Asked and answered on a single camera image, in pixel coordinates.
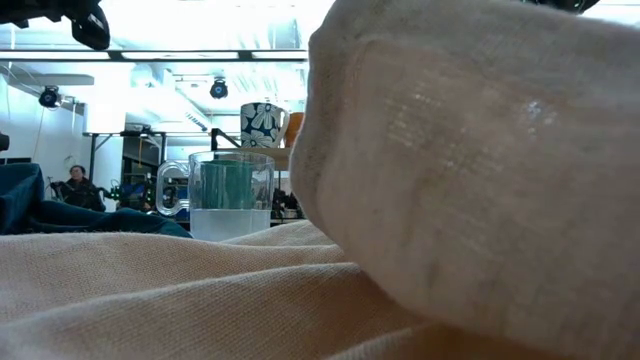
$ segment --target ceiling light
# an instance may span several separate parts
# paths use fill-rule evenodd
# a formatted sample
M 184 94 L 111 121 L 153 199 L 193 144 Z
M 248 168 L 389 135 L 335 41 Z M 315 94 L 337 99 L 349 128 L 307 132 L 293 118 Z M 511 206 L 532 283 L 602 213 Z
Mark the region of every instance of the ceiling light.
M 45 86 L 38 102 L 47 109 L 59 108 L 62 103 L 62 97 L 58 93 L 58 87 L 54 85 Z
M 2 60 L 109 60 L 102 51 L 24 51 L 0 50 Z
M 227 88 L 227 84 L 225 83 L 224 79 L 216 79 L 211 86 L 209 94 L 214 99 L 226 98 L 227 95 L 229 95 L 229 89 Z
M 309 54 L 306 51 L 254 51 L 252 55 L 254 59 L 305 61 L 309 58 Z
M 233 60 L 238 58 L 236 51 L 125 51 L 122 52 L 125 59 L 130 60 Z

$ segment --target linen cloth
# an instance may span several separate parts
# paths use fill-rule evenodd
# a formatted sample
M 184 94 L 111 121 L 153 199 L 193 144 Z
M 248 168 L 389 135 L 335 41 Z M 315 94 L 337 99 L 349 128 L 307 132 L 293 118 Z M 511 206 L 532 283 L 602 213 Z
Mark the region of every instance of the linen cloth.
M 639 38 L 336 2 L 292 154 L 313 225 L 4 237 L 0 358 L 640 358 Z

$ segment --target water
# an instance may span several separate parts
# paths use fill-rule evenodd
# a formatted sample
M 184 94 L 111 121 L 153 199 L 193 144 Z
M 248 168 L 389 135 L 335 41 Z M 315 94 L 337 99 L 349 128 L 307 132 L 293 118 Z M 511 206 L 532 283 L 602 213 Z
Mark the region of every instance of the water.
M 223 241 L 271 226 L 270 210 L 194 209 L 190 214 L 195 239 Z

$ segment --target denim cloth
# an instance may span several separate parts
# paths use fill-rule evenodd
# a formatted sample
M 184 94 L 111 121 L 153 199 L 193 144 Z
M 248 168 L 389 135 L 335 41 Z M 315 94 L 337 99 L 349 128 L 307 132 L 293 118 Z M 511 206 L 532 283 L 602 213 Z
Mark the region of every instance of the denim cloth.
M 134 232 L 190 238 L 180 225 L 130 209 L 100 213 L 44 200 L 37 164 L 0 166 L 0 234 Z

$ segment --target blue and white mug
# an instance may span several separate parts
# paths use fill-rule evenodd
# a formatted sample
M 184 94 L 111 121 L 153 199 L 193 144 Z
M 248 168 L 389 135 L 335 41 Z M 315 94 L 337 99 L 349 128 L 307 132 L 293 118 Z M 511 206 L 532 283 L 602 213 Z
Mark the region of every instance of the blue and white mug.
M 242 147 L 277 148 L 289 127 L 289 113 L 270 103 L 249 103 L 240 108 Z

